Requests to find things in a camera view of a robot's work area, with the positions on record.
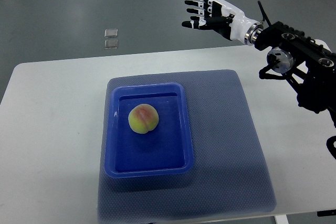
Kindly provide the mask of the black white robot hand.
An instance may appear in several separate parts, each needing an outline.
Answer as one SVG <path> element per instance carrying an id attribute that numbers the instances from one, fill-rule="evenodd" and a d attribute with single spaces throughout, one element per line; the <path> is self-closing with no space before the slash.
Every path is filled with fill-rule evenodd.
<path id="1" fill-rule="evenodd" d="M 182 26 L 197 30 L 213 30 L 228 40 L 251 45 L 252 37 L 263 29 L 261 22 L 250 19 L 245 13 L 225 0 L 186 0 L 186 10 L 193 14 Z"/>

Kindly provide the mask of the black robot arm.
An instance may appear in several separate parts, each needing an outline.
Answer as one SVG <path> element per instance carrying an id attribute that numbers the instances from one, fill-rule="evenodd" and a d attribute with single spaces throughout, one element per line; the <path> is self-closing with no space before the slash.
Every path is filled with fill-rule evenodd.
<path id="1" fill-rule="evenodd" d="M 267 53 L 267 65 L 259 71 L 260 79 L 286 80 L 297 94 L 298 106 L 318 114 L 329 111 L 335 120 L 335 53 L 318 44 L 303 31 L 282 22 L 271 23 L 259 5 L 262 22 L 248 41 Z"/>

